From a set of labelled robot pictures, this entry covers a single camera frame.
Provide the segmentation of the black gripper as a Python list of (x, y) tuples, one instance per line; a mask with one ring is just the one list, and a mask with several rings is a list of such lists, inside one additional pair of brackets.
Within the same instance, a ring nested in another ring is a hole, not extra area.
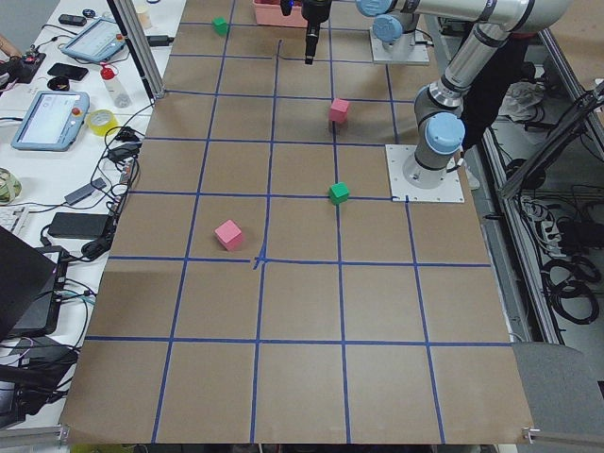
[(301, 14), (308, 22), (305, 37), (305, 64), (312, 65), (320, 38), (320, 24), (329, 18), (329, 0), (303, 0)]

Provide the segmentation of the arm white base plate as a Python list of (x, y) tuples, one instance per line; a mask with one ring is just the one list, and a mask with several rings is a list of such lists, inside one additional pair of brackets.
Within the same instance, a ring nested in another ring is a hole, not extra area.
[(385, 156), (394, 202), (463, 203), (459, 170), (453, 159), (441, 170), (423, 168), (415, 159), (415, 145), (387, 144)]
[(381, 41), (369, 30), (372, 59), (377, 64), (429, 65), (428, 46), (422, 33), (415, 29), (413, 33), (403, 34), (397, 41)]

